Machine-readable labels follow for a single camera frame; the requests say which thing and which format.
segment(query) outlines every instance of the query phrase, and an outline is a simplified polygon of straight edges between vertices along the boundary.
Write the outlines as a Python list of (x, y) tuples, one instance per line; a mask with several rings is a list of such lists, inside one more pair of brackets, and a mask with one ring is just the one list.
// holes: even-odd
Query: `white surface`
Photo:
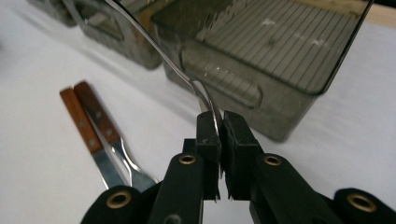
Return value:
[[(25, 1), (0, 6), (0, 223), (79, 223), (105, 190), (59, 91), (88, 80), (146, 171), (162, 179), (199, 106), (168, 81)], [(329, 91), (290, 139), (255, 133), (318, 192), (371, 192), (396, 209), (396, 30), (364, 23)], [(251, 223), (248, 203), (205, 203), (204, 223)]]

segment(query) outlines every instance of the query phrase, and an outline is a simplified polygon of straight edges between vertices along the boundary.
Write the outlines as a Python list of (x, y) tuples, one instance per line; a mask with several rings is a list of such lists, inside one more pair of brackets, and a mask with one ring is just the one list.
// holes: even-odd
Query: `wooden handle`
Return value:
[(91, 154), (103, 149), (103, 145), (73, 89), (68, 88), (61, 91), (60, 94)]
[(98, 98), (94, 94), (90, 85), (83, 81), (78, 83), (74, 88), (78, 99), (82, 102), (84, 108), (91, 116), (93, 122), (97, 125), (102, 135), (109, 144), (120, 141), (120, 134), (111, 122), (104, 108), (101, 106)]

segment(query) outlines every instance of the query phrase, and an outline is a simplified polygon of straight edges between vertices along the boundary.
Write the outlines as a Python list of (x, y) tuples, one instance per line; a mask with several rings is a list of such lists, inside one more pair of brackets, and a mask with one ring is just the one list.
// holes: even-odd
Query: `brass screw insert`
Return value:
[(269, 165), (273, 165), (273, 166), (278, 166), (278, 165), (282, 164), (282, 160), (275, 156), (264, 157), (264, 162)]
[(107, 198), (106, 205), (109, 208), (122, 208), (132, 200), (132, 195), (126, 190), (121, 190), (113, 193)]
[(350, 204), (352, 204), (352, 206), (360, 209), (361, 211), (368, 213), (376, 211), (375, 203), (366, 196), (352, 193), (346, 196), (346, 199)]
[(195, 157), (191, 155), (181, 156), (178, 161), (183, 165), (191, 165), (195, 163)]

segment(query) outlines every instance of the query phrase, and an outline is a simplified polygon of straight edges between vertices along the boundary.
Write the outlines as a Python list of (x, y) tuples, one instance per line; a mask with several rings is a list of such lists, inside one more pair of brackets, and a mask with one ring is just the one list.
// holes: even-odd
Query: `brown wooden handle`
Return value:
[(100, 104), (90, 85), (87, 82), (82, 81), (75, 86), (74, 90), (78, 99), (82, 102), (84, 108), (87, 110), (91, 119), (99, 128), (107, 142), (112, 144), (116, 141), (120, 141), (119, 132), (111, 122), (111, 119)]
[(103, 149), (103, 145), (73, 89), (68, 88), (61, 91), (60, 94), (91, 154)]

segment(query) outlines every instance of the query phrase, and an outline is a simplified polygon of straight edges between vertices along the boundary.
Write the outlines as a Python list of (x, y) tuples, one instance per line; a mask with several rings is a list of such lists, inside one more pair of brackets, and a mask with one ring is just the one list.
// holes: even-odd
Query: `plastic storage bin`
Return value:
[[(160, 65), (161, 56), (154, 47), (105, 0), (64, 0), (83, 33), (116, 50), (125, 57), (152, 69)], [(167, 1), (126, 0), (121, 3), (153, 33), (151, 15)]]
[(66, 26), (75, 26), (76, 22), (62, 0), (27, 0), (30, 4), (47, 12), (52, 18)]
[[(153, 17), (159, 43), (219, 107), (284, 141), (330, 86), (372, 1), (180, 0)], [(187, 87), (166, 64), (166, 75)]]

